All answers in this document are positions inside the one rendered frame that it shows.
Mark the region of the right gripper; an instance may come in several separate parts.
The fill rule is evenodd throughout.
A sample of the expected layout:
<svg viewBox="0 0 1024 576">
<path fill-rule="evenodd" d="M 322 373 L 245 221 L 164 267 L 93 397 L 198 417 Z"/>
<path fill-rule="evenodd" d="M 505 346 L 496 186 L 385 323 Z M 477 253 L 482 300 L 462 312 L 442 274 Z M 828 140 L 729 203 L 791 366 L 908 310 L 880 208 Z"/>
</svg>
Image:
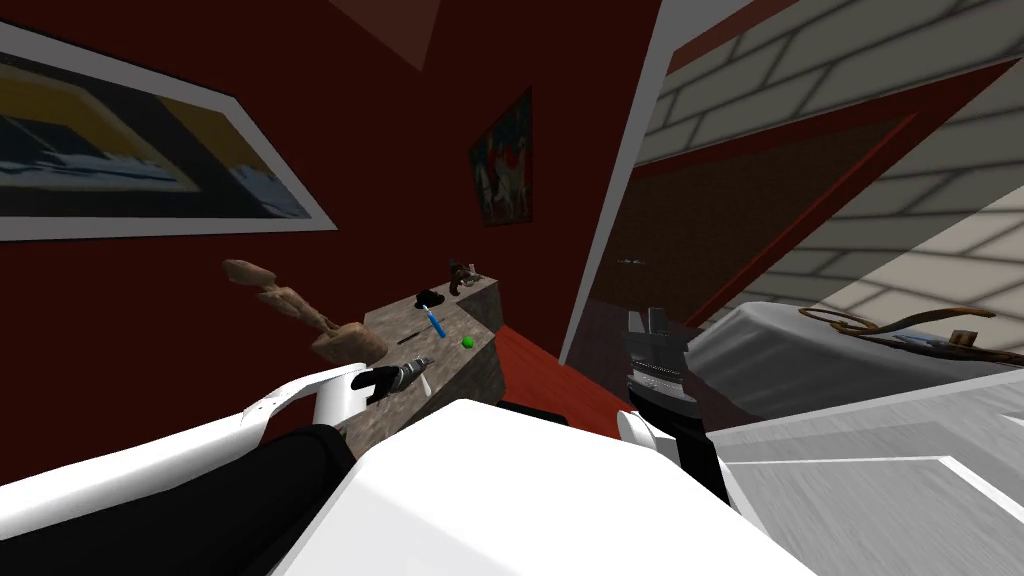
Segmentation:
<svg viewBox="0 0 1024 576">
<path fill-rule="evenodd" d="M 648 308 L 649 333 L 643 333 L 641 314 L 630 311 L 628 331 L 623 333 L 623 341 L 633 368 L 631 380 L 663 395 L 687 397 L 683 387 L 684 374 L 688 370 L 687 341 L 671 334 L 665 310 Z"/>
</svg>

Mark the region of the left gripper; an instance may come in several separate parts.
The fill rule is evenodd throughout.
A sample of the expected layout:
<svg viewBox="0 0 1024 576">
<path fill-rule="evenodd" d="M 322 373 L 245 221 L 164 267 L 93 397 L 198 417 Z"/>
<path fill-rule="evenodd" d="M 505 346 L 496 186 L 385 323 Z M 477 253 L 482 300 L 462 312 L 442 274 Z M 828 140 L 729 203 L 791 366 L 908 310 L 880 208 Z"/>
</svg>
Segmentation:
<svg viewBox="0 0 1024 576">
<path fill-rule="evenodd" d="M 418 382 L 425 395 L 431 395 L 432 389 L 424 373 L 434 362 L 435 360 L 433 358 L 420 356 L 406 364 L 402 364 L 398 368 L 398 374 L 391 387 L 391 393 L 406 390 Z"/>
</svg>

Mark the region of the grey stone side table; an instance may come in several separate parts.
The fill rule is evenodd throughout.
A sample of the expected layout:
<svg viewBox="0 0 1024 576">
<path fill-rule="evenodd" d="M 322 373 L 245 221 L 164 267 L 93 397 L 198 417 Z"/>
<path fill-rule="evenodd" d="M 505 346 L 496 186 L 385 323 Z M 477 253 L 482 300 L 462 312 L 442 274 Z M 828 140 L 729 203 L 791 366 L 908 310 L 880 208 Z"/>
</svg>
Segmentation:
<svg viewBox="0 0 1024 576">
<path fill-rule="evenodd" d="M 425 395 L 416 382 L 373 404 L 345 425 L 347 444 L 357 457 L 458 399 L 496 404 L 505 395 L 495 343 L 495 332 L 504 325 L 498 281 L 483 277 L 473 286 L 462 287 L 459 296 L 453 296 L 446 284 L 433 290 L 446 297 L 443 304 L 431 310 L 447 334 L 443 339 L 425 311 L 414 307 L 414 295 L 364 317 L 362 324 L 389 345 L 378 365 L 400 365 L 417 356 L 435 362 L 424 373 L 431 395 Z M 427 330 L 411 341 L 396 344 L 398 339 L 424 328 Z M 474 340 L 474 347 L 462 345 L 465 337 Z"/>
</svg>

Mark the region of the tan wooden sculpture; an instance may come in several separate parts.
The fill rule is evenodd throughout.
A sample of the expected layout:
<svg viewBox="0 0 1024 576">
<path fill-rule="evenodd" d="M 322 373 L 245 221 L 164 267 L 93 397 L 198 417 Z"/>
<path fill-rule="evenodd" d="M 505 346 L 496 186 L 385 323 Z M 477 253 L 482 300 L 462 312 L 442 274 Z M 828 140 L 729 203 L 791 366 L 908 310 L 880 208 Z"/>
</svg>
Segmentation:
<svg viewBox="0 0 1024 576">
<path fill-rule="evenodd" d="M 263 269 L 238 259 L 222 261 L 229 281 L 244 286 L 257 287 L 256 298 L 278 312 L 296 318 L 319 331 L 311 348 L 327 361 L 338 366 L 352 363 L 372 365 L 383 359 L 388 344 L 359 322 L 338 325 L 311 306 L 290 287 L 279 286 L 276 276 Z"/>
</svg>

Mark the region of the brown small statue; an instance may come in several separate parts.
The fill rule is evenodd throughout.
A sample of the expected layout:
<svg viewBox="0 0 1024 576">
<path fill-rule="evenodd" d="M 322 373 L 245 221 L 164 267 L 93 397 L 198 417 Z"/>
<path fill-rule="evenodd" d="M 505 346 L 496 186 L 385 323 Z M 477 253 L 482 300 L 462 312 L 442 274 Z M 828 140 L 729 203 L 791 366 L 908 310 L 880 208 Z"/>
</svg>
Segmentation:
<svg viewBox="0 0 1024 576">
<path fill-rule="evenodd" d="M 481 276 L 475 272 L 473 265 L 465 265 L 458 262 L 456 259 L 450 260 L 450 280 L 449 280 L 449 292 L 453 296 L 460 295 L 460 287 L 473 286 L 476 282 L 481 279 Z"/>
</svg>

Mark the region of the grey bed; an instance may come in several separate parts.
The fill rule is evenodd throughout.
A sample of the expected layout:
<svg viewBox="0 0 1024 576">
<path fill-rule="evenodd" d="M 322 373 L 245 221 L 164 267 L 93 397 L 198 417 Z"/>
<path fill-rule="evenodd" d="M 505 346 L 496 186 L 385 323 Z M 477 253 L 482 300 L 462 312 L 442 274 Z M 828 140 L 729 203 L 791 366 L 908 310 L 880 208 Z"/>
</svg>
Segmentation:
<svg viewBox="0 0 1024 576">
<path fill-rule="evenodd" d="M 835 331 L 796 306 L 748 302 L 688 345 L 691 372 L 732 404 L 775 419 L 971 380 L 1008 366 L 895 349 Z"/>
</svg>

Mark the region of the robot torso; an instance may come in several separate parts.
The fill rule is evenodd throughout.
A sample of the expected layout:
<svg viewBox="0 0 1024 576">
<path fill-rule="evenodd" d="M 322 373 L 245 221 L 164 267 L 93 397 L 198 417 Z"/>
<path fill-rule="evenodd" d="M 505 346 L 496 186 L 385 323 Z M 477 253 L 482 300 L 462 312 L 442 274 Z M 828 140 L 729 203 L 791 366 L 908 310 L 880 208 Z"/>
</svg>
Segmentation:
<svg viewBox="0 0 1024 576">
<path fill-rule="evenodd" d="M 270 576 L 815 576 L 646 447 L 458 400 L 362 454 Z"/>
</svg>

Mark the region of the small dark-framed painting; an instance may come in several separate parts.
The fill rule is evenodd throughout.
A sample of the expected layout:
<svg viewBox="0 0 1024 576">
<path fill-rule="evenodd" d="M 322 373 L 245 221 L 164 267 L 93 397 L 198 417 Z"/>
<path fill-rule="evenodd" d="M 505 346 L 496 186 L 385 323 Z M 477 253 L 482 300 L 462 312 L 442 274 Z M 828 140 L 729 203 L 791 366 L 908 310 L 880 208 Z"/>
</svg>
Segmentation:
<svg viewBox="0 0 1024 576">
<path fill-rule="evenodd" d="M 534 218 L 532 89 L 527 88 L 469 148 L 484 227 Z"/>
</svg>

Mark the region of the grey panelled door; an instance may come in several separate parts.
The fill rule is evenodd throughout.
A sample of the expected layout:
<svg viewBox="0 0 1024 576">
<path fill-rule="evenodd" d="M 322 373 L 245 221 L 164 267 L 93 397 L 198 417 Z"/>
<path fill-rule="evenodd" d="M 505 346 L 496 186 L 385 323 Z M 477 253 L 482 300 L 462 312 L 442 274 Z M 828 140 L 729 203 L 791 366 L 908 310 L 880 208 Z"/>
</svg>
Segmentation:
<svg viewBox="0 0 1024 576">
<path fill-rule="evenodd" d="M 817 576 L 1024 576 L 1024 369 L 712 435 Z"/>
</svg>

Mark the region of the large white-framed picture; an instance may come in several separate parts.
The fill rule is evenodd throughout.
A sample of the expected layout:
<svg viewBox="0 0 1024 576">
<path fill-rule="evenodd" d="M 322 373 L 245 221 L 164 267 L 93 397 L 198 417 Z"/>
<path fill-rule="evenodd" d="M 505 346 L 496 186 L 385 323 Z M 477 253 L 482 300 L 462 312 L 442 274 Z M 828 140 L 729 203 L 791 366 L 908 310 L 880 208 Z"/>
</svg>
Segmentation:
<svg viewBox="0 0 1024 576">
<path fill-rule="evenodd" d="M 0 20 L 0 242 L 333 228 L 236 98 Z"/>
</svg>

